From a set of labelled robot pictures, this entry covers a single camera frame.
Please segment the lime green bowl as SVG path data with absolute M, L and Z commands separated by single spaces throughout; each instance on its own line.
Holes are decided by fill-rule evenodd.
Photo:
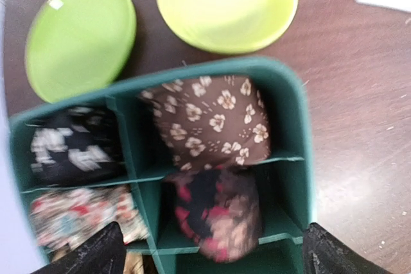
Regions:
M 291 25 L 299 0 L 156 0 L 170 30 L 204 51 L 238 55 L 263 49 Z

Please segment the rolled tie in tray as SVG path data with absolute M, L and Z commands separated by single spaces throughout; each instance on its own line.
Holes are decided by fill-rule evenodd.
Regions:
M 248 76 L 176 79 L 139 98 L 181 171 L 253 165 L 272 152 L 268 113 Z

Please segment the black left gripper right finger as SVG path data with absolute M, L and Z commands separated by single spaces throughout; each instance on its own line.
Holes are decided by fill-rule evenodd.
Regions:
M 305 273 L 391 274 L 358 255 L 318 223 L 311 223 L 303 236 Z

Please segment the lime green plate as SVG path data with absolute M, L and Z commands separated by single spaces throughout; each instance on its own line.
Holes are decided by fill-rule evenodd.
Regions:
M 48 103 L 110 85 L 137 33 L 132 0 L 47 0 L 26 39 L 30 86 Z

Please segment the green compartment tray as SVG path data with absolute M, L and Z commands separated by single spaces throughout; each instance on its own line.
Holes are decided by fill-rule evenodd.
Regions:
M 151 108 L 139 98 L 141 91 L 173 80 L 200 76 L 242 75 L 259 89 L 270 123 L 270 156 L 244 168 L 258 187 L 263 233 L 250 253 L 234 262 L 215 262 L 202 255 L 186 237 L 175 216 L 175 185 L 167 177 L 181 170 L 162 140 Z M 29 124 L 61 110 L 84 106 L 106 107 L 118 120 L 126 173 L 85 185 L 43 185 L 30 167 L 30 144 L 35 128 Z M 51 190 L 127 185 L 148 227 L 145 240 L 125 244 L 123 272 L 135 273 L 153 264 L 156 273 L 302 273 L 303 233 L 315 219 L 313 155 L 304 88 L 284 64 L 267 58 L 239 58 L 190 65 L 119 82 L 106 89 L 54 104 L 41 105 L 10 120 L 10 158 L 26 217 L 31 202 Z M 74 251 L 50 251 L 39 246 L 53 262 Z

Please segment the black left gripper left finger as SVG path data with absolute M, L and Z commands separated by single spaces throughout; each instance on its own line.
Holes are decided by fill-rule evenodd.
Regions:
M 120 274 L 126 254 L 120 226 L 111 222 L 77 249 L 37 270 L 36 274 Z

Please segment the dark red patterned tie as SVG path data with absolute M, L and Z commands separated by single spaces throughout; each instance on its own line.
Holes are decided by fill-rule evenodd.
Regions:
M 179 227 L 202 255 L 215 262 L 234 262 L 258 246 L 263 222 L 252 172 L 217 167 L 180 171 L 167 181 L 175 185 Z

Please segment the white patterned rolled tie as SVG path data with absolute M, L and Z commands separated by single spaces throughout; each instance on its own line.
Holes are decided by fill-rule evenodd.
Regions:
M 43 185 L 85 185 L 126 173 L 118 120 L 106 107 L 71 107 L 29 125 L 35 128 L 30 167 Z

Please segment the cream floral rolled tie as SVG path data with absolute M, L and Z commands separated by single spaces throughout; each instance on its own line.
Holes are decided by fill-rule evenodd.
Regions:
M 45 192 L 31 202 L 30 221 L 38 245 L 50 251 L 74 250 L 113 221 L 125 244 L 149 236 L 127 185 Z

